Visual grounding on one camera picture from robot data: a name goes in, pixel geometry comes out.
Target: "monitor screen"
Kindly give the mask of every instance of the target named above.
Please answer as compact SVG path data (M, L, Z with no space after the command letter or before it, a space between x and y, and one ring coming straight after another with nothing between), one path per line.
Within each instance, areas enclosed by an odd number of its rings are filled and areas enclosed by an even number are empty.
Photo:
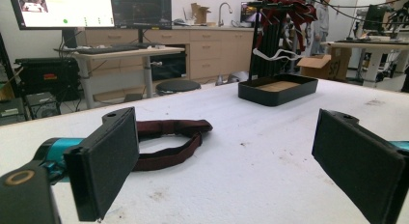
M247 6L247 2L241 2L240 22L256 22L257 9Z
M382 31L382 22L387 8L376 5L369 5L363 29L372 31Z
M172 0L111 0L115 26L172 29Z
M111 0L11 0L20 29L114 27Z

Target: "cabinet drawer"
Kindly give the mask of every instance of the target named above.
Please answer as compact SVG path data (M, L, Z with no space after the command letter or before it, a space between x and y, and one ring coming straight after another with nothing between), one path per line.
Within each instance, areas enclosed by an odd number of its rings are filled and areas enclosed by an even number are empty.
M212 59L220 58L222 53L220 42L191 42L190 59Z
M137 42L138 40L138 30L134 29L86 30L84 35L88 45Z
M190 79L199 79L204 77L215 77L221 70L221 60L197 60L190 62Z
M191 30L190 41L220 41L223 31Z
M188 30L148 30L144 42L160 42L164 44L189 43Z
M251 42L252 40L253 40L253 32L250 32L250 31L223 32L223 42L240 42L240 41Z

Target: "black chair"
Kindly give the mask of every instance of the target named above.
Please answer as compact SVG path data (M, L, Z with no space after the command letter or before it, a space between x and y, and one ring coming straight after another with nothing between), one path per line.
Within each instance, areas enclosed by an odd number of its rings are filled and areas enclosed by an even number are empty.
M157 84L156 93L160 96L201 89L201 84L189 80L172 80Z

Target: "cardboard box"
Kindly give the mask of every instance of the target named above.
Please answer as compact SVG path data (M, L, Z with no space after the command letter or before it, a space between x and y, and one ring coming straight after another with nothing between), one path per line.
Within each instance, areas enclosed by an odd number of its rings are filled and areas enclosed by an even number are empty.
M0 100L8 100L14 98L12 85L10 83L0 83Z
M207 23L207 14L211 13L209 7L202 7L197 3L190 5L192 7L192 14L196 18L195 24L206 24Z
M331 55L317 55L302 58L297 66L301 67L301 75L345 81L349 59L352 54L350 48L332 47Z

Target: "table surface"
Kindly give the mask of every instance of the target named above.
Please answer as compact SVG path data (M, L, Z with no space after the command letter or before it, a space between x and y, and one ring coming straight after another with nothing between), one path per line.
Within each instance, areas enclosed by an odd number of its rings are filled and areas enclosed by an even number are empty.
M360 119L386 140L407 140L406 94L319 80L316 93L277 107L237 97L237 84L0 126L0 175L52 137L87 137L113 110L136 119L206 119L214 129L184 163L131 173L103 223L368 223L311 154L320 108ZM184 137L140 144L142 153ZM69 183L52 186L63 223L77 223ZM398 223L409 223L406 202Z
M376 42L324 42L333 47L356 47L356 48L368 48L368 49L385 49L390 51L391 49L408 50L408 44L401 43L376 43Z
M130 51L121 51L121 52L111 52L111 53L102 53L102 54L80 54L74 52L72 56L76 59L84 60L109 60L109 59L120 59L126 57L149 57L156 55L166 55L179 53L184 51L184 48L179 47L165 47L165 48L147 48L147 49L138 49Z

